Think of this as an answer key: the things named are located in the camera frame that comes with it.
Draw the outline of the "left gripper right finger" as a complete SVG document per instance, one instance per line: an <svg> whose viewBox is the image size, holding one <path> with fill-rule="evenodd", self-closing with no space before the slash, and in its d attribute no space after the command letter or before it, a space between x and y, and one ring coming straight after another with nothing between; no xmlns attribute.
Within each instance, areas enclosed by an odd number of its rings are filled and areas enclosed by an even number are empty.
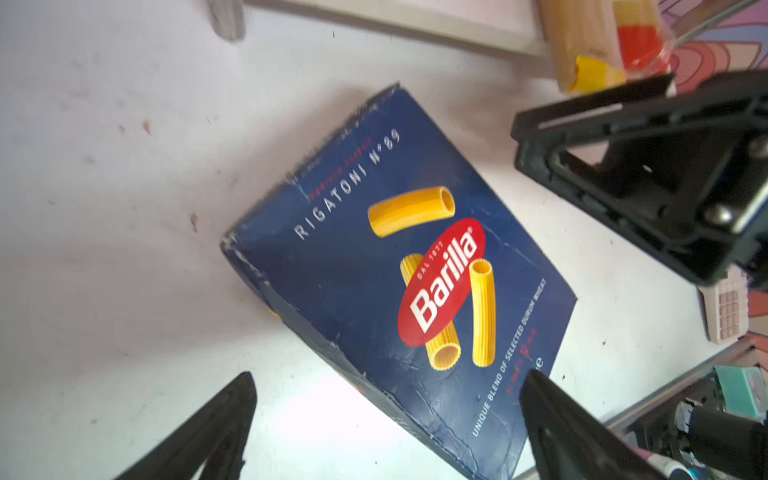
<svg viewBox="0 0 768 480"><path fill-rule="evenodd" d="M527 373L519 400L541 479L664 477L540 371Z"/></svg>

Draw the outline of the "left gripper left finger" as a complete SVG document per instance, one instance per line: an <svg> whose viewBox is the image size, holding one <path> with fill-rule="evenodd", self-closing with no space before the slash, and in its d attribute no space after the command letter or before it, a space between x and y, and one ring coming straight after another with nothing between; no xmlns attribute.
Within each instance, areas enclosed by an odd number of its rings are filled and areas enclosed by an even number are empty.
<svg viewBox="0 0 768 480"><path fill-rule="evenodd" d="M251 373L240 373L121 479L238 479L257 406Z"/></svg>

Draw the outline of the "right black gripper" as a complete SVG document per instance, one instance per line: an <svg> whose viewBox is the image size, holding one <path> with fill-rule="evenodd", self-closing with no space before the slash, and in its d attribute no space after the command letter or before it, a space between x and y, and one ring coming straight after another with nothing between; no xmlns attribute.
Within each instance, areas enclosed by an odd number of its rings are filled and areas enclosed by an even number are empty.
<svg viewBox="0 0 768 480"><path fill-rule="evenodd" d="M667 73L519 113L514 165L573 204L609 204L621 235L694 283L736 265L764 288L767 74L675 96Z"/></svg>

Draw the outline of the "yellow Pastatime spaghetti bag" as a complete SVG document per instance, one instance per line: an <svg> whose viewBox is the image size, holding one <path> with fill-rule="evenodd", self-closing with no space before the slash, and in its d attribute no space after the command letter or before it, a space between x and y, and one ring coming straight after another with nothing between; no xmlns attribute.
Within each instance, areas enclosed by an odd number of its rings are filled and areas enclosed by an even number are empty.
<svg viewBox="0 0 768 480"><path fill-rule="evenodd" d="M540 0L559 90L578 96L627 82L610 1Z"/></svg>

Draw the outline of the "red spaghetti bag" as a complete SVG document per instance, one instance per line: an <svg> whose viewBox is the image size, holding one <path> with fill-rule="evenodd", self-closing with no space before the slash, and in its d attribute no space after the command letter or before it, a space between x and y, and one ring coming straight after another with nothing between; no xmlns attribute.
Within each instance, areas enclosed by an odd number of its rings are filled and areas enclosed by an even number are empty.
<svg viewBox="0 0 768 480"><path fill-rule="evenodd" d="M673 36L657 1L627 0L612 4L623 66L633 79L669 71Z"/></svg>

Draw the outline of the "blue Barilla rigatoni box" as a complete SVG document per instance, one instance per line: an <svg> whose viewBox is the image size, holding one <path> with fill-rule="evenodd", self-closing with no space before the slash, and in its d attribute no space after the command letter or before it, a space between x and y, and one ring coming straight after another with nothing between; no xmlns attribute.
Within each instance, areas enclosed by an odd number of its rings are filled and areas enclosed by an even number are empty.
<svg viewBox="0 0 768 480"><path fill-rule="evenodd" d="M381 411L470 479L510 479L520 389L577 298L399 85L224 235L244 282Z"/></svg>

